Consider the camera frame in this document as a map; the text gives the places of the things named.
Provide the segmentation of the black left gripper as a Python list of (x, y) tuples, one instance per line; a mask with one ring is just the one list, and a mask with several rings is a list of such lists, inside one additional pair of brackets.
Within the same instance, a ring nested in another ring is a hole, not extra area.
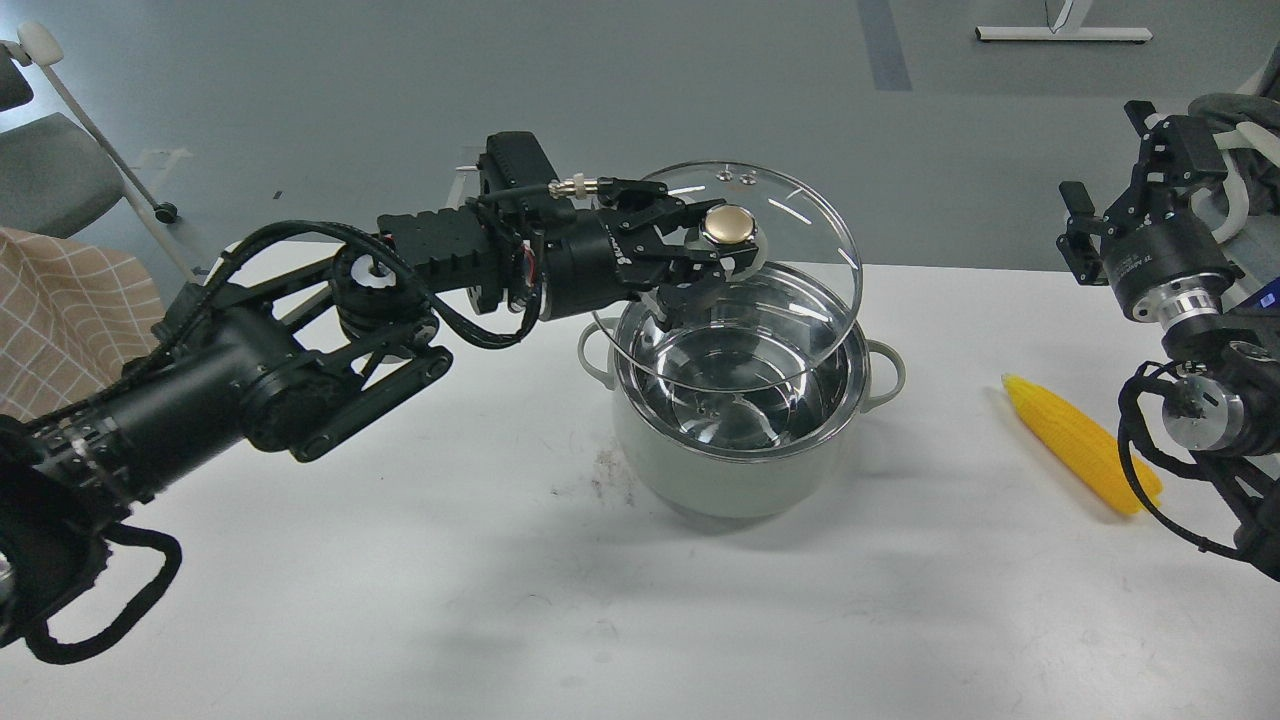
[[(698, 320), (722, 300), (728, 284), (745, 281), (762, 265), (762, 247), (722, 249), (705, 259), (691, 251), (673, 260), (641, 258), (640, 243), (657, 243), (686, 229), (682, 246), (714, 251), (703, 237), (707, 214), (722, 199), (689, 202), (660, 182), (622, 178), (598, 181), (596, 210), (550, 208), (527, 211), (540, 296), (536, 316), (549, 322), (635, 300), (660, 331)], [(639, 241), (628, 236), (640, 234)]]

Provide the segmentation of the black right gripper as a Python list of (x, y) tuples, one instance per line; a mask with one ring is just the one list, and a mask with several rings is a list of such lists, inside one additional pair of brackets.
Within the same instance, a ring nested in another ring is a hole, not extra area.
[(1057, 250), (1078, 284), (1110, 287), (1132, 322), (1220, 315), (1235, 277), (1208, 227), (1190, 213), (1196, 191), (1228, 178), (1213, 132), (1201, 118), (1161, 115), (1146, 100), (1123, 109), (1140, 137), (1123, 208), (1098, 217), (1082, 182), (1060, 182), (1066, 225)]

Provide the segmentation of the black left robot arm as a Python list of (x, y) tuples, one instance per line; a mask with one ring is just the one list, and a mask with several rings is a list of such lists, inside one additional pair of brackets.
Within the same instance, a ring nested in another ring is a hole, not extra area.
[(477, 348), (540, 320), (646, 301), (658, 325), (755, 272), (755, 217), (662, 181), (559, 178), (529, 132), (486, 140), (479, 192), (369, 233), (276, 222), (225, 251), (119, 380), (33, 420), (3, 418), (3, 643), (68, 665), (165, 594), (179, 542), (136, 503), (239, 441), (308, 462), (439, 380), (448, 328)]

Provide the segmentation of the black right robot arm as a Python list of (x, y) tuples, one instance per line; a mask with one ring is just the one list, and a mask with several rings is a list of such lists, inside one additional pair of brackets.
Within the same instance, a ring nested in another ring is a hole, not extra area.
[(1277, 578), (1277, 479), (1254, 465), (1277, 452), (1277, 306), (1222, 309), (1236, 273), (1190, 206), (1196, 190), (1215, 183), (1245, 201), (1229, 152), (1249, 149), (1276, 161), (1277, 136), (1254, 122), (1216, 133), (1144, 100), (1124, 110), (1140, 136), (1129, 186), (1097, 214), (1084, 184), (1062, 182), (1068, 219), (1056, 241), (1079, 284), (1110, 287), (1126, 319), (1164, 332), (1167, 363), (1139, 366), (1117, 396), (1123, 474), (1148, 510), (1155, 503), (1137, 479), (1133, 451), (1208, 482), (1239, 523), (1231, 546), (1160, 521), (1202, 552)]

